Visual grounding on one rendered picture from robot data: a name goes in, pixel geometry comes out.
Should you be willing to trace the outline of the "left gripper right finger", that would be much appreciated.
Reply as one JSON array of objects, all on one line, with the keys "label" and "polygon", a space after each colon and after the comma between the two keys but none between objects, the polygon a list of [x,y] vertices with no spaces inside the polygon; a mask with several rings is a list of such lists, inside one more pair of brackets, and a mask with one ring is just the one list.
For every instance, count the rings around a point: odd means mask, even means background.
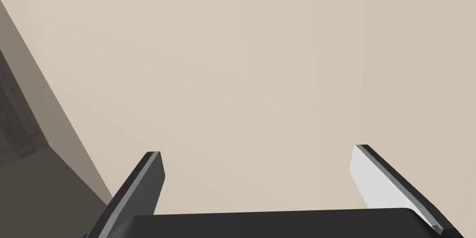
[{"label": "left gripper right finger", "polygon": [[464,238],[435,205],[369,145],[354,145],[349,170],[369,208],[408,208],[440,238]]}]

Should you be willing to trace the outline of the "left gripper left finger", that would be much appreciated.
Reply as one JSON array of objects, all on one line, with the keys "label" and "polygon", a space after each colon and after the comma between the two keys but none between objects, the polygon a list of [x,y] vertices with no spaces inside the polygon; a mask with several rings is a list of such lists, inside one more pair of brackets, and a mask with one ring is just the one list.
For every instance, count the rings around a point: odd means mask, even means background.
[{"label": "left gripper left finger", "polygon": [[111,238],[127,220],[153,215],[165,181],[160,152],[146,152],[85,238]]}]

